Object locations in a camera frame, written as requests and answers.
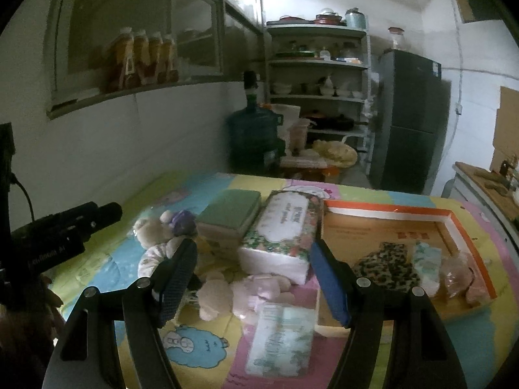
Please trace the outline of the leopard print cloth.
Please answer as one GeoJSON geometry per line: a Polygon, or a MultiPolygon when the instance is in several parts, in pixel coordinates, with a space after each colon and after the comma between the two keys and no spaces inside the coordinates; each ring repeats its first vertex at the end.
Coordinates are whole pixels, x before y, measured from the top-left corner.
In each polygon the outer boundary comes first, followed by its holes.
{"type": "Polygon", "coordinates": [[[386,290],[408,292],[420,285],[420,279],[408,258],[405,244],[382,242],[377,251],[362,257],[352,270],[386,290]]]}

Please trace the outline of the white floral cloth bundle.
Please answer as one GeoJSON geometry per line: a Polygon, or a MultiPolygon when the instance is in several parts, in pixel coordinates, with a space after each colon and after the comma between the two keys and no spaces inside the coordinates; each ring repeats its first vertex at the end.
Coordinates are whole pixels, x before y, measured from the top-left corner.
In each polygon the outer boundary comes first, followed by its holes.
{"type": "Polygon", "coordinates": [[[159,264],[173,258],[183,240],[184,236],[174,237],[169,242],[159,243],[147,249],[139,261],[137,276],[151,277],[159,264]]]}

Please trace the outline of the beige plush bear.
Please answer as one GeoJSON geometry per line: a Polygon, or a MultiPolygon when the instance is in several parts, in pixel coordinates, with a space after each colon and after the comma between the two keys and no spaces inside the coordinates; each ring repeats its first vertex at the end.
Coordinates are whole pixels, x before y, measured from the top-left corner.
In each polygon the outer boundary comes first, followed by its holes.
{"type": "Polygon", "coordinates": [[[174,237],[196,236],[195,215],[188,210],[166,210],[158,218],[138,219],[132,227],[132,232],[142,248],[147,250],[168,243],[174,237]]]}

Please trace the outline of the pink towel with hair tie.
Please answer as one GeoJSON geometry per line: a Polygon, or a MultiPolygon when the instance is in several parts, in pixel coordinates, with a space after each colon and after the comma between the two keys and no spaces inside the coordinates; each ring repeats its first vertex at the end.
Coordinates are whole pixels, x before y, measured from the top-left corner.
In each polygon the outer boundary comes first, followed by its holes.
{"type": "Polygon", "coordinates": [[[447,300],[462,300],[469,307],[484,306],[491,301],[475,261],[464,252],[442,258],[440,279],[447,300]]]}

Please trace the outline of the small green floral tissue pack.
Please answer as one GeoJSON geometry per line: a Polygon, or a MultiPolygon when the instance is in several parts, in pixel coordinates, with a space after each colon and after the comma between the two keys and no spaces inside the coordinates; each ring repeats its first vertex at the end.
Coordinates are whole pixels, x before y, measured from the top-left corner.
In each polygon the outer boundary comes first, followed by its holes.
{"type": "Polygon", "coordinates": [[[414,246],[412,264],[419,276],[420,286],[432,298],[440,289],[441,249],[425,242],[417,242],[414,246]]]}

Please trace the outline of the green top tissue box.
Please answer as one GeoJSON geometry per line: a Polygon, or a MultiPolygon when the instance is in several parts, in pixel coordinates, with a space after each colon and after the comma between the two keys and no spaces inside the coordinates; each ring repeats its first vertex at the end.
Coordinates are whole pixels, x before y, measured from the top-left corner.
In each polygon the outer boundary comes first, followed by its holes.
{"type": "Polygon", "coordinates": [[[196,217],[198,234],[213,248],[235,250],[257,217],[260,206],[258,191],[221,191],[196,217]]]}

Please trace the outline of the orange rimmed cardboard tray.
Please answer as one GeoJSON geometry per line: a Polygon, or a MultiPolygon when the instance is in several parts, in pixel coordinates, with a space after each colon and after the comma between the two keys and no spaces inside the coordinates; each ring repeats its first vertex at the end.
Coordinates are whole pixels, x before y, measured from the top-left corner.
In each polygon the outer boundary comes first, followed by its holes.
{"type": "Polygon", "coordinates": [[[359,277],[393,291],[422,286],[445,321],[497,297],[475,240],[449,209],[329,199],[321,237],[359,277]]]}

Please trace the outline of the large floral tissue pack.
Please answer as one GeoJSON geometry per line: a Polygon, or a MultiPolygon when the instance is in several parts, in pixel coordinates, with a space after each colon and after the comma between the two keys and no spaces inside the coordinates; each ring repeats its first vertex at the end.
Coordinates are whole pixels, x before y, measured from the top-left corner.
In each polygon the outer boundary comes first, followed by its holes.
{"type": "Polygon", "coordinates": [[[249,275],[279,275],[304,285],[322,209],[323,200],[314,194],[271,192],[237,249],[241,269],[249,275]]]}

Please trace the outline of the kitchen counter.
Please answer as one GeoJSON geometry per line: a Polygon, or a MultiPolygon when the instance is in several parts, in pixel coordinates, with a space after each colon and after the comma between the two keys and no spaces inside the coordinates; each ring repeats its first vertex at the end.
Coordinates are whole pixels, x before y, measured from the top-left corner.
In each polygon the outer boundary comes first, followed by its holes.
{"type": "Polygon", "coordinates": [[[445,185],[444,193],[455,200],[470,203],[481,211],[498,234],[518,250],[518,204],[513,192],[500,183],[499,175],[463,162],[453,165],[455,177],[445,185]]]}

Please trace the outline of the yellow dough pile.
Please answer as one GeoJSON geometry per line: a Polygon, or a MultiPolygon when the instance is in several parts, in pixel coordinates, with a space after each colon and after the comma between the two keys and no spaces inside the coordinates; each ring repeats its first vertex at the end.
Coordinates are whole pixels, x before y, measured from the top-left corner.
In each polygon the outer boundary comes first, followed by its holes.
{"type": "Polygon", "coordinates": [[[353,167],[358,161],[356,150],[341,141],[314,141],[312,149],[325,158],[329,165],[340,169],[353,167]]]}

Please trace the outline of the orange drink bottles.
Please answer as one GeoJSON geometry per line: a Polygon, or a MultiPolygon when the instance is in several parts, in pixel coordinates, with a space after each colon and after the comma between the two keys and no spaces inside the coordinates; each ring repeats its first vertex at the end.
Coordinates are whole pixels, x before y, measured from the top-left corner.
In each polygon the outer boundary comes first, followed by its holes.
{"type": "Polygon", "coordinates": [[[121,28],[107,55],[108,92],[177,83],[179,69],[176,42],[171,34],[121,28]]]}

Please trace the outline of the black refrigerator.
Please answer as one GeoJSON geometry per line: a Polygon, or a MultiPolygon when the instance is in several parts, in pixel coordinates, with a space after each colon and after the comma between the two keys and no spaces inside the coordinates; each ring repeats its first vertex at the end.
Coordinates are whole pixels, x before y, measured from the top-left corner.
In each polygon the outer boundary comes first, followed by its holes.
{"type": "Polygon", "coordinates": [[[402,50],[379,58],[379,95],[371,185],[391,192],[432,190],[449,117],[441,64],[402,50]]]}

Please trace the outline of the metal storage shelf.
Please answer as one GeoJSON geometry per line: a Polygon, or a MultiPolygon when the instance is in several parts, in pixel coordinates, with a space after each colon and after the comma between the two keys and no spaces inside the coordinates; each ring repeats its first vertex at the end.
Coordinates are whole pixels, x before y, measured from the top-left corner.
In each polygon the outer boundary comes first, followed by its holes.
{"type": "Polygon", "coordinates": [[[341,141],[368,171],[374,143],[368,27],[278,20],[267,23],[266,39],[268,100],[298,107],[305,149],[314,154],[314,141],[341,141]]]}

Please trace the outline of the glass jar on fridge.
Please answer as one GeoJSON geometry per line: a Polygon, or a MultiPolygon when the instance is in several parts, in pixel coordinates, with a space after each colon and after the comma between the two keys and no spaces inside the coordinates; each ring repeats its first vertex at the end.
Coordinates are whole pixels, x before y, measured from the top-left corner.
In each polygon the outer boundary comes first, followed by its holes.
{"type": "Polygon", "coordinates": [[[404,29],[398,26],[390,26],[388,28],[388,32],[390,33],[392,39],[392,49],[405,50],[406,42],[404,38],[404,29]]]}

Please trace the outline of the cardboard wall sheets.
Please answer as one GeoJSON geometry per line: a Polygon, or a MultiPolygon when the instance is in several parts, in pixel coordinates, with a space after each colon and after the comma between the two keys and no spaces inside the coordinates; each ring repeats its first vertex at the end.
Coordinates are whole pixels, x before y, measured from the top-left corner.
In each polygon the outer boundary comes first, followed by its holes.
{"type": "Polygon", "coordinates": [[[513,162],[519,151],[519,92],[501,87],[500,106],[496,111],[491,170],[499,172],[503,161],[513,162]]]}

